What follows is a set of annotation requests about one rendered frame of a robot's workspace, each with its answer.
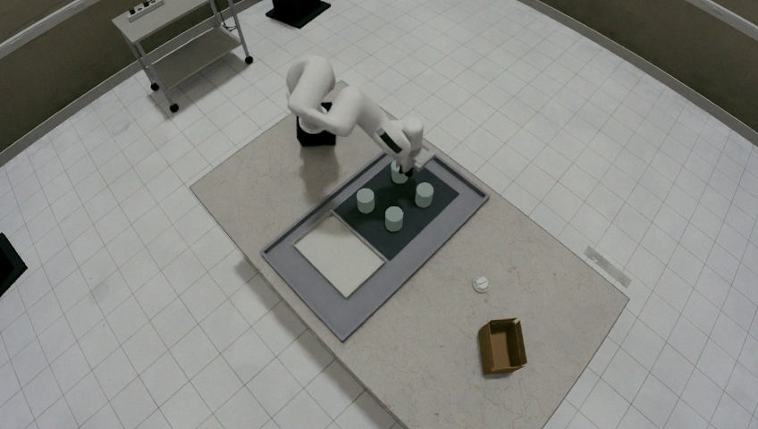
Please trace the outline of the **brown cardboard box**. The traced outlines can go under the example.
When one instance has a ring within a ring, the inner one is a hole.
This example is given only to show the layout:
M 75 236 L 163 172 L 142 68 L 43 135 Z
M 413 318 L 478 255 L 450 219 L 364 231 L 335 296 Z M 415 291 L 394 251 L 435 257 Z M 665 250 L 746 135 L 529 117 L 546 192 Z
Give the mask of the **brown cardboard box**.
M 514 372 L 527 363 L 521 322 L 515 319 L 491 320 L 478 331 L 484 374 Z

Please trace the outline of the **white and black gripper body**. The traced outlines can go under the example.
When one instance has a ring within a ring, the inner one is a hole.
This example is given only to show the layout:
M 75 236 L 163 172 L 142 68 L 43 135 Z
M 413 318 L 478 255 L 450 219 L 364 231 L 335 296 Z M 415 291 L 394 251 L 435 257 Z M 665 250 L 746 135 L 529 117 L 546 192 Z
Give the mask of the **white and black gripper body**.
M 396 167 L 398 168 L 398 166 L 400 167 L 400 165 L 402 165 L 402 171 L 407 172 L 414 166 L 415 162 L 416 160 L 414 160 L 412 157 L 406 156 L 405 158 L 396 160 Z

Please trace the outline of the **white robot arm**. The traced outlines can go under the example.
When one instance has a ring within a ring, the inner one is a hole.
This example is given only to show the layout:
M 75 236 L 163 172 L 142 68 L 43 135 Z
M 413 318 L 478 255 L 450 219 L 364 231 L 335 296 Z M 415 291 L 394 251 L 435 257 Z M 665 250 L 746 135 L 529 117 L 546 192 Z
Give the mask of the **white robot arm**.
M 333 91 L 335 81 L 332 64 L 319 55 L 302 56 L 288 70 L 287 106 L 300 117 L 299 125 L 303 131 L 317 134 L 327 130 L 348 137 L 357 124 L 388 156 L 394 159 L 410 156 L 416 160 L 414 169 L 418 172 L 435 158 L 434 151 L 421 147 L 424 131 L 421 119 L 410 116 L 390 121 L 384 111 L 356 86 L 343 88 L 330 111 L 327 113 L 323 108 L 321 112 L 321 103 L 325 95 Z

